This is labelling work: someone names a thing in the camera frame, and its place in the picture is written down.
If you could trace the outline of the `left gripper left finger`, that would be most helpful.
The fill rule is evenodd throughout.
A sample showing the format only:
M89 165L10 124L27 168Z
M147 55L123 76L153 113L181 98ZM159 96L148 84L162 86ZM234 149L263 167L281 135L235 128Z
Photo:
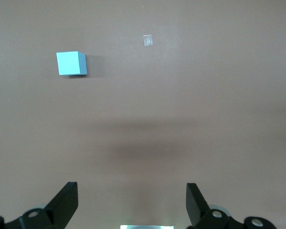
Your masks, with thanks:
M64 229L77 207L78 184L68 182L44 208L28 210L10 222L0 216L0 229Z

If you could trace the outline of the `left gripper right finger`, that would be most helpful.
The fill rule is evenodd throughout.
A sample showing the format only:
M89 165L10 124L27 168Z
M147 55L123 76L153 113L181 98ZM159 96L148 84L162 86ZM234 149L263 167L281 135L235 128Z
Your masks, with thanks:
M243 222L235 220L221 206L208 205L195 183L186 185L186 210L191 222L190 229L275 229L269 220L250 216Z

